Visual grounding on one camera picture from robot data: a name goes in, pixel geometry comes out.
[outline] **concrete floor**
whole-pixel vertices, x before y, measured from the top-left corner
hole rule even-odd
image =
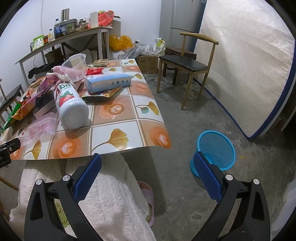
[[[216,205],[189,169],[198,136],[210,129],[227,135],[235,147],[237,159],[227,173],[238,180],[250,181],[255,177],[260,180],[273,222],[282,208],[285,188],[294,179],[293,127],[289,126],[290,129],[277,139],[266,134],[250,142],[210,95],[204,92],[202,100],[196,100],[200,89],[196,83],[192,84],[186,109],[181,111],[187,76],[181,73],[180,85],[174,87],[172,75],[172,71],[168,71],[163,78],[160,94],[156,94],[157,76],[144,75],[165,121],[172,148],[138,148],[122,154],[135,177],[149,183],[153,189],[156,222],[152,229],[156,239],[191,240]],[[14,161],[8,168],[0,169],[0,175],[18,185],[24,164],[24,161]],[[0,198],[7,210],[17,205],[17,192],[2,183]]]

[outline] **black cloth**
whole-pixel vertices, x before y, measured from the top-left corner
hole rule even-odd
[[[52,62],[52,63],[49,63],[49,64],[42,65],[39,68],[33,68],[33,69],[31,69],[29,71],[28,78],[32,79],[35,74],[39,74],[39,73],[42,73],[42,72],[45,72],[45,71],[49,71],[53,67],[55,67],[57,65],[62,65],[63,63],[64,63],[64,61],[57,61],[57,62]]]

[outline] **label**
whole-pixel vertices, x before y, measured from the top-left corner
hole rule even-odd
[[[73,101],[83,101],[73,86],[68,83],[59,84],[54,95],[57,109],[59,109],[66,102],[71,104]]]
[[[57,34],[61,32],[60,26],[55,27],[54,30]]]

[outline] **white fluffy blanket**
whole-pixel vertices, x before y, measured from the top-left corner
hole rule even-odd
[[[62,178],[61,163],[66,162],[65,173],[71,175],[89,158],[66,160],[27,161],[19,187],[18,205],[11,210],[12,229],[23,240],[27,205],[34,183]],[[148,204],[123,157],[102,155],[102,168],[85,200],[79,202],[84,215],[104,241],[156,241],[145,217]],[[75,236],[70,226],[66,232]]]

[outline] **screw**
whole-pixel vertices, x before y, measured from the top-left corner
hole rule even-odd
[[[227,174],[225,176],[225,178],[228,180],[228,181],[232,181],[233,180],[233,176],[231,176],[230,174]]]
[[[253,180],[253,183],[255,183],[256,185],[258,185],[260,182],[259,182],[258,179],[255,178],[255,179]]]
[[[37,185],[40,185],[42,183],[42,179],[38,179],[37,181],[36,181],[36,184]]]
[[[63,181],[68,181],[68,180],[70,180],[70,176],[69,175],[63,176]]]

